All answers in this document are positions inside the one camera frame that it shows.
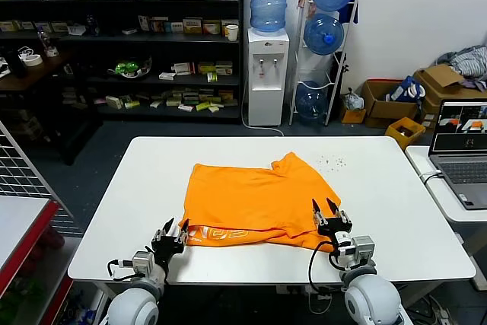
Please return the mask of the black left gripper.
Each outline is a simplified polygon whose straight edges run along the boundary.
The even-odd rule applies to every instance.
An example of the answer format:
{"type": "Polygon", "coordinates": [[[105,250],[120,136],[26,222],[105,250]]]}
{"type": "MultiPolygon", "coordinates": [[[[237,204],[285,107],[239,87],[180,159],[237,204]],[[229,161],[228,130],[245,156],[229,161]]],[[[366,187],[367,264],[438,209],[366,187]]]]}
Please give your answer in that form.
{"type": "Polygon", "coordinates": [[[168,236],[174,218],[171,218],[161,229],[157,229],[151,240],[151,249],[155,260],[171,260],[176,254],[182,254],[189,233],[189,220],[186,219],[177,236],[168,236]]]}

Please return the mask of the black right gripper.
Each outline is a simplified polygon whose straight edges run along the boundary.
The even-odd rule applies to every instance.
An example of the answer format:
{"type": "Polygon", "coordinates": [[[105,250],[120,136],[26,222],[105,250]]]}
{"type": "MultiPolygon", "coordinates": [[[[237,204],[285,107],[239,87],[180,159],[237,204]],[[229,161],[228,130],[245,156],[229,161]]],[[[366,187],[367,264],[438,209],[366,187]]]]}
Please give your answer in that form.
{"type": "Polygon", "coordinates": [[[327,219],[321,213],[316,200],[312,199],[314,223],[317,226],[318,234],[328,237],[334,249],[350,245],[352,243],[350,236],[352,221],[345,211],[341,210],[330,198],[326,198],[326,202],[333,214],[331,218],[327,219]]]}

